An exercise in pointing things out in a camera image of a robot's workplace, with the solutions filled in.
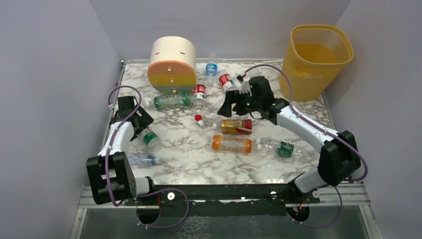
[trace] orange juice bottle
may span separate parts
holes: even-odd
[[[248,138],[233,138],[222,135],[214,135],[212,149],[217,151],[229,151],[236,153],[250,153],[252,141]]]

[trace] cylindrical container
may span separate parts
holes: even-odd
[[[200,84],[196,85],[194,87],[194,96],[192,103],[195,106],[203,106],[205,105],[205,97],[205,86]]]
[[[221,133],[223,134],[252,134],[252,120],[250,119],[226,119],[221,124],[214,123],[214,129],[221,127]]]
[[[275,153],[280,158],[304,157],[305,149],[273,138],[257,138],[256,149]]]
[[[252,141],[248,138],[232,138],[214,135],[212,139],[212,148],[217,151],[250,153],[252,150]]]
[[[337,27],[293,28],[282,67],[292,83],[293,100],[315,100],[352,59],[352,46]],[[285,77],[280,75],[279,81],[281,93],[288,99],[290,90]]]
[[[166,107],[182,107],[182,106],[189,106],[191,104],[191,100],[189,99],[189,94],[183,92],[179,95],[161,95],[154,98],[154,106],[157,109],[163,109]],[[149,101],[146,102],[146,106],[150,107],[151,103]]]
[[[155,147],[160,142],[160,138],[148,127],[145,128],[138,136],[150,148]]]
[[[148,67],[151,85],[165,94],[189,92],[197,84],[197,54],[194,45],[178,36],[154,42]]]
[[[205,67],[205,75],[209,77],[215,77],[217,76],[217,70],[218,70],[218,54],[216,52],[213,52],[210,54],[210,57],[208,59],[208,64]]]
[[[160,157],[152,153],[128,152],[126,156],[131,166],[148,167],[161,163]]]
[[[220,81],[221,86],[223,87],[224,91],[234,91],[236,90],[236,85],[231,80],[230,75],[226,72],[223,72],[223,74],[218,79]]]

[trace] white marble table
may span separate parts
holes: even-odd
[[[222,63],[219,70],[227,70],[236,76],[253,64]],[[156,184],[246,184],[246,183],[287,183],[302,172],[318,165],[319,154],[305,141],[285,128],[273,125],[267,120],[254,120],[250,139],[272,137],[305,147],[305,157],[280,159],[275,155],[265,155],[252,151],[248,155],[213,152],[207,145],[217,132],[211,128],[201,129],[194,120],[191,107],[157,110],[147,108],[146,100],[151,100],[160,92],[147,79],[148,64],[126,65],[122,85],[136,87],[142,94],[142,107],[154,118],[150,128],[160,137],[162,145],[150,150],[139,138],[130,143],[129,152],[150,152],[158,155],[162,164],[141,167],[131,164],[136,178],[150,176]],[[198,83],[205,82],[205,64],[197,64]],[[260,68],[250,72],[251,76],[263,75],[271,84],[275,97],[282,97],[278,83],[278,72],[271,68]],[[224,93],[218,80],[207,84],[207,105]],[[121,89],[118,96],[136,96],[130,89]],[[311,102],[295,102],[301,112],[331,127],[324,100],[320,96]]]

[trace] yellow bucket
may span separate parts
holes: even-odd
[[[282,70],[293,87],[294,101],[315,100],[353,59],[346,34],[330,25],[293,28]],[[280,75],[281,93],[290,97],[289,85]]]

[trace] crushed plastic bottle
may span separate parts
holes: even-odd
[[[160,164],[160,157],[152,153],[128,152],[126,154],[130,165],[149,167]]]

